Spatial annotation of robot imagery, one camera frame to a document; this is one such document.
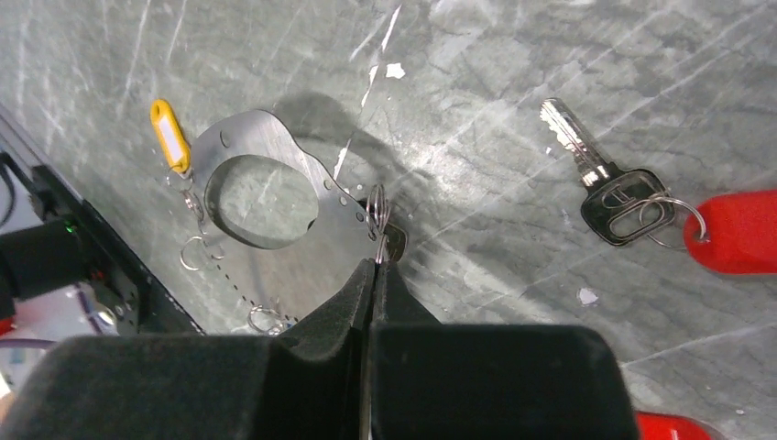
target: black cylinder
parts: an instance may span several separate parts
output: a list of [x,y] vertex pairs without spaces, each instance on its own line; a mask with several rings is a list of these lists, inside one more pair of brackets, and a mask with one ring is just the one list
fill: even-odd
[[0,290],[20,300],[85,278],[81,243],[65,220],[0,236]]

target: red key tag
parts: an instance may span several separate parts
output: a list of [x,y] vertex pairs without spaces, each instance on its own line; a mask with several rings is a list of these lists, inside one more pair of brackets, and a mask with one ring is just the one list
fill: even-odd
[[688,253],[721,273],[777,273],[777,190],[719,195],[698,208],[706,223],[691,215],[683,237]]

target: silver metal plate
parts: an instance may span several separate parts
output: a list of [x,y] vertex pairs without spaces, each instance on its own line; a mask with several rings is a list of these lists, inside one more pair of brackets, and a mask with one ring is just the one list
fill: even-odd
[[[318,197],[315,222],[287,247],[270,250],[249,244],[246,231],[230,225],[219,212],[219,192],[230,160],[246,155],[277,160],[299,171]],[[204,239],[209,247],[223,251],[218,270],[233,284],[218,294],[226,303],[240,304],[246,316],[254,305],[262,305],[292,321],[302,319],[345,285],[359,261],[376,255],[380,237],[369,237],[365,210],[268,112],[230,116],[205,130],[192,143],[192,172],[193,189],[207,213]]]

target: scratched metal surface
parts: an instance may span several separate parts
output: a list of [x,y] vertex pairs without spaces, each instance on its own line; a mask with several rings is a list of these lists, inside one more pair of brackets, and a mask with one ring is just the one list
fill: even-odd
[[[148,125],[159,96],[190,137],[261,107],[330,171],[349,145],[338,181],[357,196],[387,184],[410,234],[404,273],[440,318],[591,326],[638,408],[777,438],[777,282],[722,278],[646,240],[599,240],[577,213],[572,158],[537,116],[542,98],[562,97],[609,156],[654,169],[690,203],[775,187],[773,1],[28,0],[0,11],[0,101],[208,331],[243,321],[220,301],[229,286],[178,265],[195,224],[161,184]],[[387,78],[396,63],[404,77]],[[236,178],[224,209],[260,227],[293,193],[265,191],[270,174]]]

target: silver key blade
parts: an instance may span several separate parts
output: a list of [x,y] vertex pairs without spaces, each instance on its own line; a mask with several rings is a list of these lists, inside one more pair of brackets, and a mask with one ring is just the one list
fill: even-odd
[[594,137],[588,133],[572,110],[559,98],[542,101],[540,119],[556,134],[561,145],[572,151],[580,179],[586,187],[608,181],[607,162],[596,151]]

